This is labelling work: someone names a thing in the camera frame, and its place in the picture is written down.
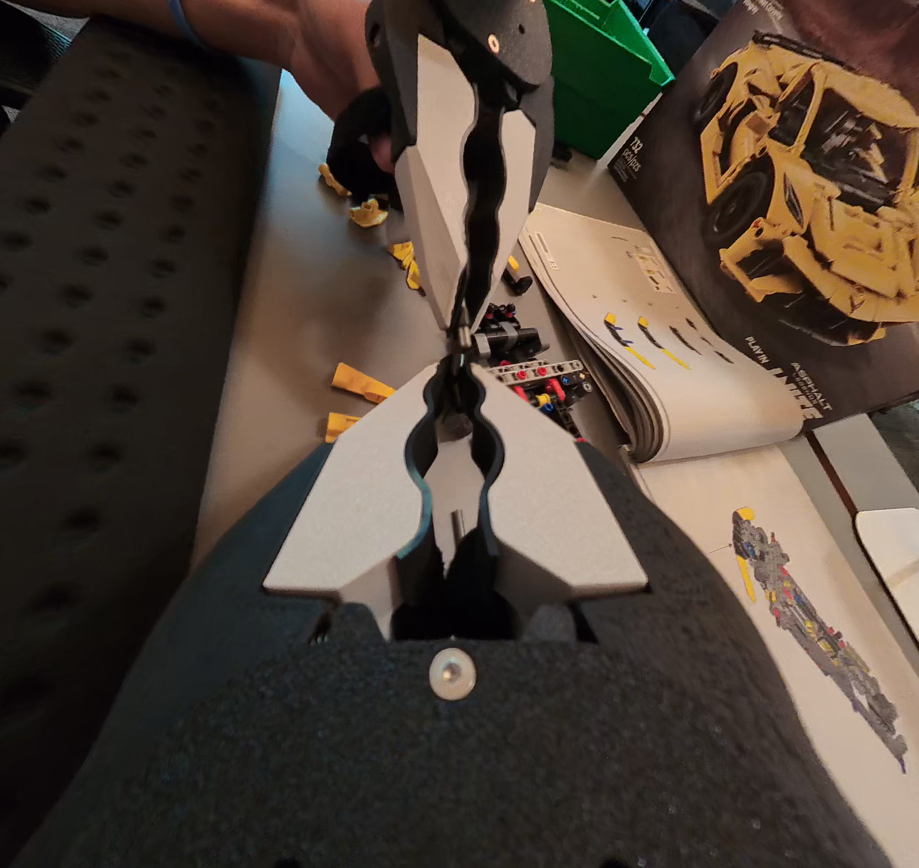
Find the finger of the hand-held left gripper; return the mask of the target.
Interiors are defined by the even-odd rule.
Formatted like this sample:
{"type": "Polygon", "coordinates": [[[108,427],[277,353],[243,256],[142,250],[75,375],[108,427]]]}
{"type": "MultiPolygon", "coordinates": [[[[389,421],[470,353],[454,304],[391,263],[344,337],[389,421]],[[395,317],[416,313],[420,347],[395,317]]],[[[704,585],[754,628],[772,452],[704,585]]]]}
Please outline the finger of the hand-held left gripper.
{"type": "Polygon", "coordinates": [[[466,141],[477,118],[476,93],[455,58],[420,35],[417,42],[416,141],[395,163],[395,177],[437,325],[451,327],[468,265],[466,141]]]}
{"type": "Polygon", "coordinates": [[[536,130],[523,111],[483,111],[463,155],[471,180],[462,304],[473,331],[530,210],[536,130]]]}

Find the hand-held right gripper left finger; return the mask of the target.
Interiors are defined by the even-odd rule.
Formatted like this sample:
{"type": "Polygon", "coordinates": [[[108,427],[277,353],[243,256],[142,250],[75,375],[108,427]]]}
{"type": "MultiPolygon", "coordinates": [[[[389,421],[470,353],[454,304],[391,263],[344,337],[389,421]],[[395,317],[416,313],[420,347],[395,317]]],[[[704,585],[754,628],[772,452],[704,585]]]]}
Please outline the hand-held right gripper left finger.
{"type": "Polygon", "coordinates": [[[459,633],[426,482],[449,369],[426,367],[329,445],[267,593],[363,605],[398,639],[459,633]]]}

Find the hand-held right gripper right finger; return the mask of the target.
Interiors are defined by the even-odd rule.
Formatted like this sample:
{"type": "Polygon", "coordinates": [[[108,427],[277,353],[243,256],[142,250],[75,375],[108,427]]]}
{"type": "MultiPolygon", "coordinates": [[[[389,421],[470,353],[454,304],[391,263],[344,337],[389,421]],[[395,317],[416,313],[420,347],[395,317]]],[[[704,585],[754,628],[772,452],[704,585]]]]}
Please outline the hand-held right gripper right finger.
{"type": "Polygon", "coordinates": [[[459,390],[483,478],[459,545],[459,633],[513,637],[543,606],[645,590],[582,445],[480,367],[463,370],[459,390]]]}

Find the pile of yellow lego pieces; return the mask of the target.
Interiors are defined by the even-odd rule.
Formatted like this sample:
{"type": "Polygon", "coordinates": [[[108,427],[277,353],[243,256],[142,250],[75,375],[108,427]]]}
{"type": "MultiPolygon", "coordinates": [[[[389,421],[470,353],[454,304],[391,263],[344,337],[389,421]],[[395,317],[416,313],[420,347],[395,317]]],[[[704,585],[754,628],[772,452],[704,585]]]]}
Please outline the pile of yellow lego pieces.
{"type": "MultiPolygon", "coordinates": [[[[323,162],[318,168],[320,176],[323,178],[326,186],[333,190],[339,197],[347,200],[357,201],[351,196],[348,189],[338,182],[330,170],[328,164],[323,162]]],[[[362,230],[376,230],[384,228],[391,214],[391,210],[386,202],[371,196],[366,198],[360,204],[351,204],[348,206],[348,217],[352,223],[362,230]]],[[[412,242],[408,240],[388,241],[385,244],[387,252],[400,264],[405,275],[405,282],[408,288],[415,290],[425,296],[420,269],[415,256],[415,248],[412,242]]]]}

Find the lego car chassis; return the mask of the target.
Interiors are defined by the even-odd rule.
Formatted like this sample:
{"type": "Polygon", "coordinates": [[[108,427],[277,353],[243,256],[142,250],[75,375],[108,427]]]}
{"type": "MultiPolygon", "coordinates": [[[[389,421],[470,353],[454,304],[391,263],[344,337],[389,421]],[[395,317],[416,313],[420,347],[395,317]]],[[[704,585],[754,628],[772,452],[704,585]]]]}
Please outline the lego car chassis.
{"type": "Polygon", "coordinates": [[[545,359],[548,347],[512,303],[489,304],[472,334],[472,356],[493,378],[584,443],[572,409],[594,392],[594,380],[579,360],[545,359]]]}

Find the white instruction booklet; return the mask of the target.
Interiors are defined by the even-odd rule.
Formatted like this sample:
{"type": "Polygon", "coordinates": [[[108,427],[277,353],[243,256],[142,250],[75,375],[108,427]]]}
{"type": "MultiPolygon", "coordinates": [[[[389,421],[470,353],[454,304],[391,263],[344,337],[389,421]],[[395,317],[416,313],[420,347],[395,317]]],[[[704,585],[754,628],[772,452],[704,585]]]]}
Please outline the white instruction booklet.
{"type": "Polygon", "coordinates": [[[804,399],[720,338],[642,231],[537,205],[532,273],[627,434],[639,488],[764,642],[832,788],[917,866],[917,654],[779,445],[804,399]]]}

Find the lego set box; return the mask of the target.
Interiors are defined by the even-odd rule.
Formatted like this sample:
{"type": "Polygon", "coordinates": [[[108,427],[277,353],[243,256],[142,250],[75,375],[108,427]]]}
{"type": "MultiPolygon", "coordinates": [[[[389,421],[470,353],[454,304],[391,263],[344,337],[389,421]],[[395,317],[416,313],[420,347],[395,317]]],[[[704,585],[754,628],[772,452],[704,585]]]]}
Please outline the lego set box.
{"type": "Polygon", "coordinates": [[[814,428],[916,401],[918,0],[676,0],[608,170],[709,324],[814,428]]]}

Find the person's left hand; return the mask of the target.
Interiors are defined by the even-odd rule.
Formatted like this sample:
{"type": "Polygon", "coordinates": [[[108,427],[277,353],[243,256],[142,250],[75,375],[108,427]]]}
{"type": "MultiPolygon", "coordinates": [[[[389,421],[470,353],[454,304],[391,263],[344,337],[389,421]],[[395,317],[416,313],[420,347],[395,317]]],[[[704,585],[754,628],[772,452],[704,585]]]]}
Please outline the person's left hand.
{"type": "Polygon", "coordinates": [[[365,39],[371,0],[181,0],[209,48],[288,71],[337,120],[379,84],[365,39]]]}

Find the green plastic bin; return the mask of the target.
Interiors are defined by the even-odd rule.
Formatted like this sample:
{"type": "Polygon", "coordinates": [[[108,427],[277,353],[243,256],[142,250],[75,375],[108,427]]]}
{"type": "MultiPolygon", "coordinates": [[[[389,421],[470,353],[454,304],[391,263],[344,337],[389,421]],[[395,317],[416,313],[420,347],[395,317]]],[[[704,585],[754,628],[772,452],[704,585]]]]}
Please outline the green plastic bin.
{"type": "Polygon", "coordinates": [[[543,0],[552,45],[555,139],[602,159],[674,80],[622,0],[543,0]]]}

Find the white stand base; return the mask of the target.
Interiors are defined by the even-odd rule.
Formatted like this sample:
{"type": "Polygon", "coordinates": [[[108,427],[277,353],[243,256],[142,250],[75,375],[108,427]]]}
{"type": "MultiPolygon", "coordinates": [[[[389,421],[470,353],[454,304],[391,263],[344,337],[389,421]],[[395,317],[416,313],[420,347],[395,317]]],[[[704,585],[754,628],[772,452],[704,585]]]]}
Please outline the white stand base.
{"type": "Polygon", "coordinates": [[[918,510],[860,511],[856,537],[897,612],[918,643],[918,510]]]}

